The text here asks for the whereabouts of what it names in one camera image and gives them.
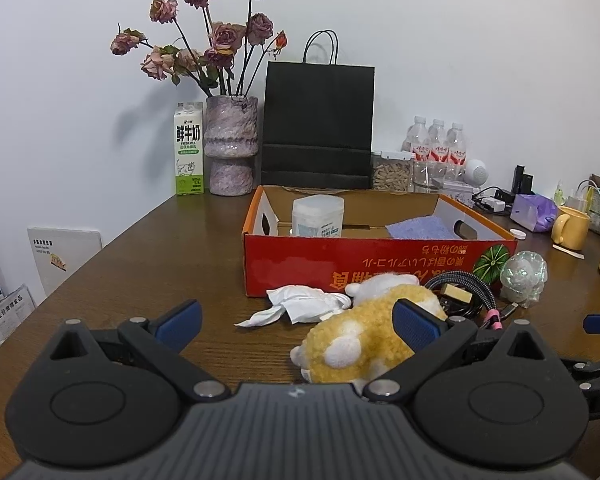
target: gift bag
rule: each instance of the gift bag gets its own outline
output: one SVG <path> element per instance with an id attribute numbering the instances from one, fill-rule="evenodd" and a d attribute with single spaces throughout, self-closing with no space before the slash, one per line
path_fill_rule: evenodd
<path id="1" fill-rule="evenodd" d="M 272 61 L 267 67 L 261 183 L 371 188 L 372 66 Z"/>

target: yellow plush toy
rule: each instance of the yellow plush toy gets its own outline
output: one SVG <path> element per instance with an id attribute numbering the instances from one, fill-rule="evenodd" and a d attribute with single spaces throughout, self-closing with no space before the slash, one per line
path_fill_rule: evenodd
<path id="1" fill-rule="evenodd" d="M 353 307 L 314 326 L 291 360 L 312 383 L 364 385 L 413 355 L 394 332 L 392 310 L 407 298 L 441 320 L 446 314 L 429 289 L 410 274 L 380 274 L 347 285 Z"/>

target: wooden table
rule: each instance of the wooden table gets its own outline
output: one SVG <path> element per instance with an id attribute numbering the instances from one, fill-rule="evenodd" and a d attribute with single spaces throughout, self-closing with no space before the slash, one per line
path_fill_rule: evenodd
<path id="1" fill-rule="evenodd" d="M 4 427 L 12 390 L 63 319 L 90 328 L 113 328 L 133 315 L 157 317 L 186 298 L 203 305 L 200 335 L 183 355 L 221 381 L 301 381 L 289 361 L 311 325 L 288 319 L 245 330 L 234 323 L 261 310 L 242 282 L 240 231 L 250 197 L 173 197 L 107 245 L 58 288 L 0 348 L 0 479 L 19 460 Z M 500 218 L 503 225 L 508 219 Z M 520 249 L 544 255 L 549 281 L 539 304 L 514 314 L 526 317 L 563 356 L 600 359 L 600 336 L 586 335 L 582 319 L 600 312 L 600 237 L 590 234 L 585 260 L 553 250 L 548 236 L 533 235 Z M 589 425 L 574 465 L 600 475 L 600 421 Z"/>

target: milk carton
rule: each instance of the milk carton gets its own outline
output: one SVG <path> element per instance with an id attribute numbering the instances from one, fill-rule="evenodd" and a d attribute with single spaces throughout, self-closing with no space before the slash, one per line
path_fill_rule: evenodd
<path id="1" fill-rule="evenodd" d="M 178 103 L 173 116 L 176 194 L 205 190 L 202 171 L 202 103 Z"/>

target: white speaker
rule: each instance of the white speaker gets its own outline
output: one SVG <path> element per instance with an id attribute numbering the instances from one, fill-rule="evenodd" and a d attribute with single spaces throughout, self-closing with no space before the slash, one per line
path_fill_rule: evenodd
<path id="1" fill-rule="evenodd" d="M 464 166 L 464 175 L 462 176 L 462 179 L 467 184 L 474 187 L 480 187 L 487 182 L 488 177 L 489 172 L 487 171 L 487 168 L 485 168 L 483 161 L 477 160 L 476 158 L 467 161 Z"/>

